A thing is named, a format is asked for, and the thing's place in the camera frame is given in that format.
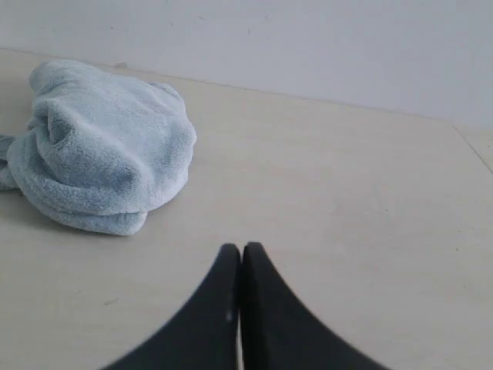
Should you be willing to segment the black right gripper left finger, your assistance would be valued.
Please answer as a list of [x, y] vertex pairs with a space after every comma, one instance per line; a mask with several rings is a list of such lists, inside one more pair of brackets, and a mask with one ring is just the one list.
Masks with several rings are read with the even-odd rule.
[[207, 275], [181, 309], [107, 369], [237, 369], [240, 268], [237, 246], [221, 246]]

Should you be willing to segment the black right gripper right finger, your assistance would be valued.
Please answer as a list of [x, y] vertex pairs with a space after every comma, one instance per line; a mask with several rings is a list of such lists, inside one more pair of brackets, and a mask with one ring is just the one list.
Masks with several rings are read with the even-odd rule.
[[243, 249], [240, 334], [245, 369], [385, 368], [316, 318], [258, 242]]

